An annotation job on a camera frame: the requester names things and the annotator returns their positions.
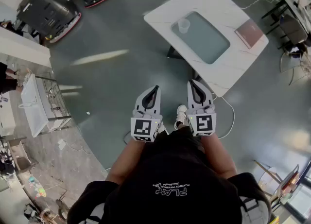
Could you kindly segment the clear plastic cup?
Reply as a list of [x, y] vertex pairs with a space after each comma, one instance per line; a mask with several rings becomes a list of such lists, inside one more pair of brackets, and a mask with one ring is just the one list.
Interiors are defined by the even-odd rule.
[[187, 33], [189, 27], [190, 27], [190, 21], [188, 19], [182, 18], [178, 21], [178, 29], [180, 33], [182, 34]]

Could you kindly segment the brown hardcover book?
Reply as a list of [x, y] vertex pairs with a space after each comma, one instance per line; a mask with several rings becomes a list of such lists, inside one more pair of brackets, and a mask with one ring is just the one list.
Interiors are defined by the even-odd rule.
[[235, 33], [248, 49], [251, 49], [263, 36], [262, 30], [252, 19], [248, 19], [238, 27]]

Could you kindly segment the person's left white shoe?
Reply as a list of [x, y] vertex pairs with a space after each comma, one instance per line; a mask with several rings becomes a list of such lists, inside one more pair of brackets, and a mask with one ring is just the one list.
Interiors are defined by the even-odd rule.
[[167, 131], [165, 125], [163, 122], [161, 122], [160, 124], [160, 128], [159, 128], [159, 131], [158, 131], [159, 134], [165, 134], [165, 135], [169, 135], [169, 132]]

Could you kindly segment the white marble table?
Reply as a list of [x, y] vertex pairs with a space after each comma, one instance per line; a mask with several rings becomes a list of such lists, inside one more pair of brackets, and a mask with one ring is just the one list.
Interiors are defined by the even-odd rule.
[[[171, 30], [172, 24], [192, 11], [201, 14], [230, 42], [230, 47], [211, 65]], [[236, 35], [235, 30], [249, 18], [232, 0], [170, 0], [144, 16], [144, 20], [187, 61], [217, 97], [223, 97], [234, 86], [269, 43], [263, 35], [248, 49]]]

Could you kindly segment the dark office chair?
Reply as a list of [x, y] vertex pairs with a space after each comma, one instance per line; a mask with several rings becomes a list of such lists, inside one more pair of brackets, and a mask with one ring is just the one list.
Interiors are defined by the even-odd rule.
[[308, 38], [308, 34], [304, 27], [291, 15], [286, 14], [282, 16], [279, 21], [279, 26], [285, 34], [284, 37], [288, 38], [288, 41], [283, 43], [278, 49], [284, 49], [291, 45], [304, 43]]

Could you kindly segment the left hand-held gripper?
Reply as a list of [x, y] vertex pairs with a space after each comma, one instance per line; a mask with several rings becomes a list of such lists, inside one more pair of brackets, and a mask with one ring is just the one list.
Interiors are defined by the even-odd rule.
[[135, 141], [154, 142], [159, 133], [162, 116], [160, 113], [161, 90], [153, 86], [136, 99], [131, 118], [131, 137]]

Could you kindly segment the grey-green table mat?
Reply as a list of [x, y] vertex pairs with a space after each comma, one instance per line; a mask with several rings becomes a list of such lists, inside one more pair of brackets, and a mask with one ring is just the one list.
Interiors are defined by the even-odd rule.
[[229, 40], [198, 12], [192, 11], [183, 18], [190, 21], [187, 33], [179, 32], [178, 21], [171, 30], [205, 63], [213, 64], [230, 47]]

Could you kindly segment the person's right forearm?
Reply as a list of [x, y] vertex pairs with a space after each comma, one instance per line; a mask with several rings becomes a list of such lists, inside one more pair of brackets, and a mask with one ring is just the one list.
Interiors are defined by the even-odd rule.
[[232, 157], [215, 133], [210, 136], [201, 137], [201, 143], [207, 160], [219, 176], [228, 179], [238, 174]]

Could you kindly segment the person's right white shoe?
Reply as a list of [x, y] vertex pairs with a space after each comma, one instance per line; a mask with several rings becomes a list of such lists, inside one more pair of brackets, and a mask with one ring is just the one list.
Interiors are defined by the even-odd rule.
[[176, 111], [176, 121], [174, 123], [175, 130], [178, 129], [179, 125], [184, 124], [186, 119], [186, 110], [187, 107], [184, 104], [181, 104]]

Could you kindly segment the person's left forearm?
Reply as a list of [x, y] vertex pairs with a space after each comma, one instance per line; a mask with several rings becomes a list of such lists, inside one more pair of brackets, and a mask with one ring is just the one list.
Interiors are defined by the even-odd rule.
[[106, 181], [122, 184], [137, 166], [144, 146], [145, 142], [131, 139], [109, 170]]

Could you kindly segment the person's black printed shirt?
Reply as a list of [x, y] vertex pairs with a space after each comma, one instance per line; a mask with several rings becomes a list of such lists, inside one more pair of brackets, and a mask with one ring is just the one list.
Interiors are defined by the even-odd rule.
[[89, 183], [67, 224], [268, 224], [270, 218], [271, 205], [254, 176], [219, 176], [201, 138], [181, 124], [145, 143], [122, 184]]

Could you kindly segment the white counter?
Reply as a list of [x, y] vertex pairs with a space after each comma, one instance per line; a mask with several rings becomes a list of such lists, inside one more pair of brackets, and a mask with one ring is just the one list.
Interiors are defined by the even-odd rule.
[[51, 68], [50, 50], [0, 27], [0, 53]]

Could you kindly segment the person's white shoe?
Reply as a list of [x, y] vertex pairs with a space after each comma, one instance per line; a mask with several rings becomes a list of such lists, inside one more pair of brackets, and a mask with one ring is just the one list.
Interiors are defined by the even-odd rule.
[[186, 119], [186, 110], [187, 107], [184, 104], [181, 104], [176, 111], [176, 121], [174, 123], [175, 130], [178, 129], [179, 125], [184, 124]]
[[161, 122], [160, 124], [160, 128], [159, 128], [159, 131], [158, 131], [159, 134], [165, 134], [165, 135], [169, 135], [169, 132], [167, 131], [165, 125], [163, 122]]

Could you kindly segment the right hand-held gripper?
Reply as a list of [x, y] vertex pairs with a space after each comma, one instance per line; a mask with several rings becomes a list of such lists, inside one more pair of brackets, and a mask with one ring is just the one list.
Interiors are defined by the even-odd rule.
[[210, 90], [196, 80], [187, 83], [186, 120], [194, 137], [210, 136], [216, 130], [216, 113]]

